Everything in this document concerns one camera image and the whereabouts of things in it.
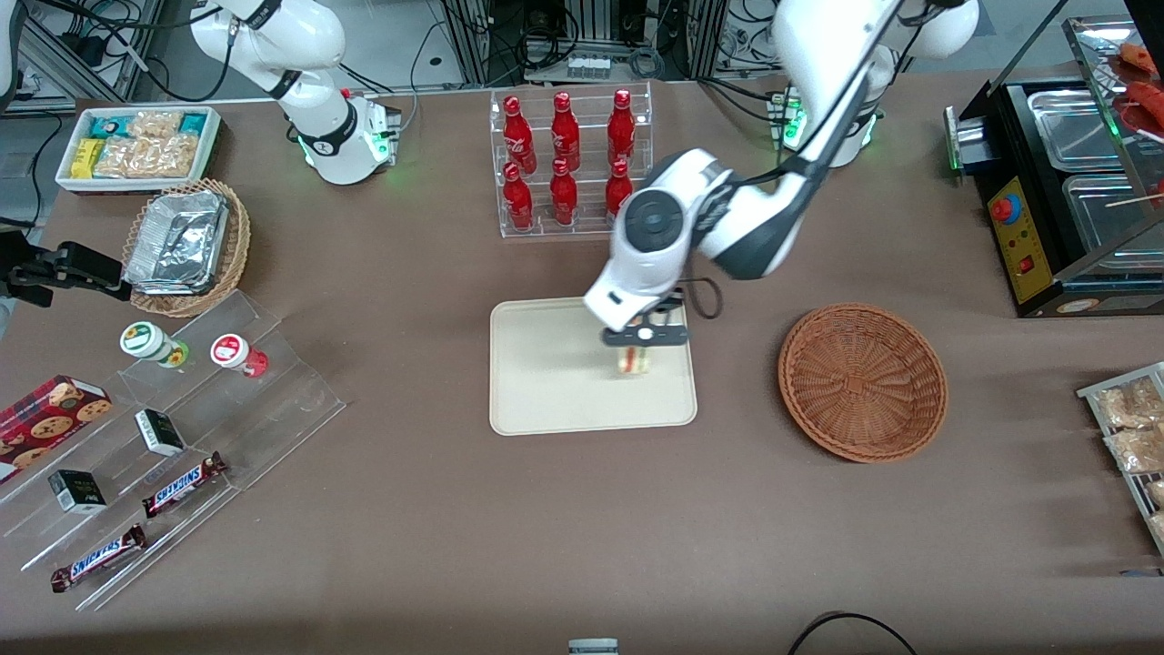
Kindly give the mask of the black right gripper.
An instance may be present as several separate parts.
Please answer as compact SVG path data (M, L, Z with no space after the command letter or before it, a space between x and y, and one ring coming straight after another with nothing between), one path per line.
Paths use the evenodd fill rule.
M62 242L58 249L30 245L24 233L8 229L1 233L1 297L51 307L54 290L79 287L108 296L116 301L128 302L132 286L123 279L108 282L91 277L121 277L120 262L79 242Z

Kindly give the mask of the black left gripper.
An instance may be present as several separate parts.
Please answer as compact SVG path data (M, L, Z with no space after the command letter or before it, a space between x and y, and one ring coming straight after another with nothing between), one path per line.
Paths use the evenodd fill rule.
M672 289L661 301L654 302L637 315L637 325L686 325L683 315L686 291Z

